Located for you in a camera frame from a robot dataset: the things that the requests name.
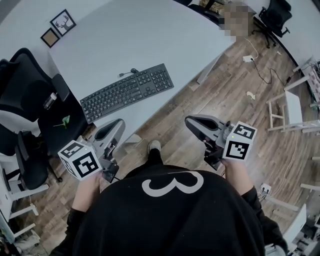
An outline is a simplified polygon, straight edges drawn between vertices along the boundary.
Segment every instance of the picture frame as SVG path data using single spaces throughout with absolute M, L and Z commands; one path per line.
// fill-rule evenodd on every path
M 61 37 L 63 37 L 77 25 L 70 16 L 67 9 L 64 9 L 57 16 L 55 16 L 50 21 L 50 24 L 54 27 L 54 29 L 59 33 Z
M 40 38 L 49 48 L 60 40 L 60 37 L 51 27 Z

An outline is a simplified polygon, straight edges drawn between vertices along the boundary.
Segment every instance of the shoe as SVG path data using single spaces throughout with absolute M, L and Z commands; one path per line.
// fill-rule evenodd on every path
M 150 153 L 150 150 L 152 149 L 157 149 L 159 151 L 161 151 L 161 144 L 158 140 L 153 140 L 153 141 L 150 141 L 149 144 L 148 144 L 148 154 Z

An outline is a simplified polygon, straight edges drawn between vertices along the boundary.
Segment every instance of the hand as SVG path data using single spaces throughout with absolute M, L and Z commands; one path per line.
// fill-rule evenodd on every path
M 75 193 L 72 208 L 81 212 L 86 212 L 100 194 L 100 178 L 102 172 L 99 171 L 85 180 L 80 181 Z

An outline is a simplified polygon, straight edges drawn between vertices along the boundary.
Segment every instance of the white cube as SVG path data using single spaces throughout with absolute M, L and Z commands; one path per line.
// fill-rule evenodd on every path
M 75 140 L 61 149 L 58 155 L 67 171 L 80 181 L 102 170 L 94 149 Z
M 222 158 L 246 161 L 256 134 L 256 128 L 239 121 L 226 139 Z

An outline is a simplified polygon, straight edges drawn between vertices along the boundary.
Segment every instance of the number 3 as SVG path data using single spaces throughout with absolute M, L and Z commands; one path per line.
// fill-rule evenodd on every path
M 151 179 L 147 179 L 144 182 L 142 182 L 142 189 L 143 191 L 154 198 L 162 197 L 165 194 L 169 193 L 171 190 L 173 190 L 175 187 L 177 187 L 181 192 L 186 194 L 192 194 L 196 191 L 198 191 L 202 185 L 204 184 L 204 177 L 199 172 L 196 171 L 182 171 L 181 173 L 190 173 L 193 176 L 196 177 L 197 181 L 196 184 L 193 186 L 186 186 L 178 182 L 175 178 L 171 181 L 171 183 L 163 188 L 160 189 L 152 189 L 150 188 Z

